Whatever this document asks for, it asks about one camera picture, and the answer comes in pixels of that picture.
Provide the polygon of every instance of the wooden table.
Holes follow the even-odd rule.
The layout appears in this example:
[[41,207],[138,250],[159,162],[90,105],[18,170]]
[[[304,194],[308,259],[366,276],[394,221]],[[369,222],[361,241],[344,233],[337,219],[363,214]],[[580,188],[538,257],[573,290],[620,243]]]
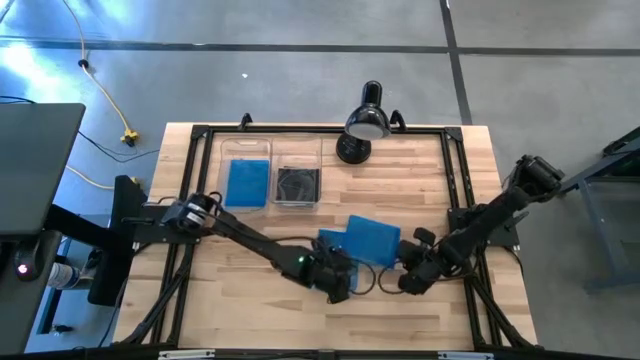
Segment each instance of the wooden table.
[[[150,200],[177,195],[192,125],[167,124]],[[488,128],[462,129],[476,201],[488,202],[500,193]],[[238,136],[251,135],[215,135],[206,191],[216,189],[221,142]],[[266,214],[246,220],[250,226],[274,237],[316,236],[320,228],[344,230],[349,215],[355,214],[401,227],[404,239],[410,239],[419,226],[438,237],[447,232],[445,213],[450,204],[436,136],[402,135],[374,141],[369,160],[357,166],[347,165],[336,156],[337,135],[318,136],[323,150],[322,195],[317,211],[295,213],[270,204]],[[455,148],[451,146],[451,150],[459,175]],[[201,156],[202,144],[196,164]],[[192,190],[197,173],[196,167]],[[459,198],[463,203],[462,193]],[[152,245],[135,258],[115,341],[133,331],[157,298],[167,248]],[[487,259],[496,301],[522,335],[535,342],[517,263],[499,248],[489,248]],[[383,284],[394,289],[400,273],[388,272]],[[371,275],[361,269],[359,284],[370,281]],[[168,309],[165,337],[173,303]],[[484,307],[480,306],[479,312],[488,339]],[[376,287],[366,296],[352,296],[330,305],[326,294],[285,280],[266,260],[240,245],[207,237],[196,247],[179,344],[208,348],[463,350],[472,348],[470,334],[461,281],[437,283],[422,296],[388,295]]]

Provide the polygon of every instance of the yellow cable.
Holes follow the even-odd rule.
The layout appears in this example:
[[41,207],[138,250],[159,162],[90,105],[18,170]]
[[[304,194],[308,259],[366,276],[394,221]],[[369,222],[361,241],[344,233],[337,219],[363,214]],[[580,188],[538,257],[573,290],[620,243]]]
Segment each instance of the yellow cable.
[[72,167],[71,167],[71,166],[69,166],[69,165],[65,165],[64,167],[65,167],[67,170],[70,170],[70,171],[74,172],[76,175],[80,176],[80,178],[82,178],[82,180],[84,180],[84,181],[88,182],[89,184],[91,184],[91,185],[93,185],[93,186],[95,186],[95,187],[97,187],[97,188],[100,188],[100,189],[103,189],[103,190],[113,190],[113,189],[114,189],[114,187],[113,187],[113,186],[107,186],[107,185],[98,184],[97,182],[95,182],[95,181],[93,181],[93,180],[89,179],[89,178],[88,178],[88,177],[86,177],[83,173],[81,173],[80,171],[78,171],[78,170],[76,170],[76,169],[72,168]]
[[[78,33],[80,34],[80,44],[82,46],[82,60],[86,61],[87,60],[87,52],[86,52],[85,45],[84,45],[84,34],[82,33],[82,27],[80,26],[80,21],[78,20],[78,17],[73,12],[73,10],[71,10],[71,6],[69,6],[69,3],[67,3],[67,0],[62,0],[62,2],[64,2],[64,4],[67,6],[67,9],[71,13],[71,16],[73,16],[73,20],[75,21],[76,26],[78,27]],[[116,110],[116,112],[120,116],[120,120],[122,120],[122,123],[124,124],[125,132],[132,132],[131,128],[129,127],[129,124],[127,123],[127,120],[125,119],[124,115],[122,114],[122,111],[120,111],[120,108],[118,108],[118,105],[116,105],[115,101],[113,101],[113,98],[111,97],[111,95],[109,95],[107,90],[105,90],[105,88],[98,82],[98,80],[96,80],[96,78],[87,71],[86,67],[84,67],[84,66],[81,66],[81,67],[82,67],[82,70],[84,71],[84,73],[87,74],[89,79],[93,80],[93,82],[98,86],[100,91],[102,91],[102,93],[107,98],[107,100],[109,100],[109,103],[111,103],[111,106],[113,106],[113,108]]]

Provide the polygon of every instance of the black metal frame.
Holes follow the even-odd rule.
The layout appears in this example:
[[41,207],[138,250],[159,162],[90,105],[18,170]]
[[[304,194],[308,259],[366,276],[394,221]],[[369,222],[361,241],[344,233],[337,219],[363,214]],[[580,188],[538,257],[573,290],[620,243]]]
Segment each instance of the black metal frame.
[[[211,150],[213,145],[213,138],[216,133],[321,133],[321,134],[341,134],[344,132],[344,126],[282,126],[282,125],[249,125],[252,123],[251,116],[245,114],[240,125],[194,125],[191,130],[191,136],[189,141],[189,148],[187,150],[187,159],[185,163],[184,173],[182,177],[182,183],[180,186],[179,198],[186,199],[193,170],[195,167],[195,155],[198,147],[198,143],[204,138],[204,152],[200,163],[200,172],[198,175],[196,191],[204,191],[207,181],[209,160],[211,156]],[[473,195],[473,188],[471,185],[471,177],[469,174],[469,167],[467,164],[466,152],[464,149],[464,140],[462,136],[462,129],[460,127],[414,127],[405,129],[393,129],[392,134],[394,136],[403,134],[422,134],[422,135],[436,135],[440,139],[440,146],[442,149],[442,157],[445,167],[445,177],[447,182],[447,188],[449,191],[449,200],[453,209],[460,208],[460,201],[458,199],[456,177],[454,174],[453,161],[451,156],[450,144],[453,141],[457,152],[458,161],[460,163],[460,175],[462,178],[462,187],[465,193],[465,200],[468,207],[471,207],[475,203]],[[165,269],[162,277],[161,292],[166,289],[171,277],[173,275],[173,269],[176,262],[178,253],[178,244],[170,244],[167,258],[165,261]],[[189,257],[191,260],[195,253],[195,245],[187,244],[185,248],[184,256]],[[491,294],[491,286],[489,281],[489,274],[486,267],[486,259],[484,254],[480,256],[480,272],[479,276],[482,283],[487,288],[489,294]],[[188,277],[181,284],[175,311],[173,315],[171,330],[167,338],[167,343],[172,345],[178,345],[180,331],[182,327],[182,318],[184,315],[184,307],[186,302],[186,293],[189,286]],[[485,345],[486,342],[482,336],[480,329],[480,320],[478,316],[478,309],[475,302],[475,293],[468,281],[464,281],[465,295],[467,299],[467,309],[469,312],[469,323],[471,326],[471,334],[474,347]],[[501,345],[500,332],[495,323],[495,319],[489,316],[489,324],[491,329],[491,343],[494,345]],[[164,323],[164,311],[154,324],[151,333],[151,344],[160,343],[162,334],[162,328]]]

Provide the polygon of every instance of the gray floor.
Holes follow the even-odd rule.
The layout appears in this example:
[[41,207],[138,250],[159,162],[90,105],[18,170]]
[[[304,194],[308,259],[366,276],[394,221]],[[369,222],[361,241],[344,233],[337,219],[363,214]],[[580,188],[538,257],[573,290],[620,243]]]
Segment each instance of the gray floor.
[[[447,44],[437,0],[70,2],[91,40]],[[633,0],[450,0],[449,4],[459,46],[640,47],[636,21],[640,2]],[[52,0],[16,0],[0,22],[2,35],[77,39],[61,1]],[[0,48],[0,94],[41,102],[82,102],[87,105],[82,130],[126,152],[118,141],[121,123],[76,65],[79,57],[79,50]],[[91,51],[89,60],[96,77],[141,133],[140,152],[159,147],[169,121],[237,121],[249,111],[260,122],[341,122],[369,79],[384,85],[384,106],[402,110],[409,123],[460,124],[446,54],[111,50]],[[572,175],[597,160],[609,141],[638,126],[637,57],[468,55],[461,56],[461,64],[473,123],[490,127],[503,176],[524,153],[542,155]],[[148,188],[155,161],[152,155],[116,164],[78,139],[70,164],[105,184],[124,173],[142,178]],[[586,280],[602,276],[606,268],[576,195],[534,206],[518,226],[540,344],[638,357],[640,287],[599,295],[587,295],[582,289]],[[56,202],[78,213],[105,214],[111,193],[65,174]],[[74,304],[65,306],[71,309]],[[103,310],[83,311],[89,323]],[[87,330],[94,331],[92,340],[79,337],[75,345],[94,346],[103,328],[94,330]]]

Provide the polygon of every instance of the lamp head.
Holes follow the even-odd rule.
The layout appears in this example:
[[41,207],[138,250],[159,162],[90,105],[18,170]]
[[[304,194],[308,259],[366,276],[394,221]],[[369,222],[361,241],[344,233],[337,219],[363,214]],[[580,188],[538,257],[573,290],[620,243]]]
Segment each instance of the lamp head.
[[380,108],[382,85],[369,81],[362,88],[362,103],[355,109],[345,125],[345,132],[360,140],[377,140],[391,134],[387,114]]

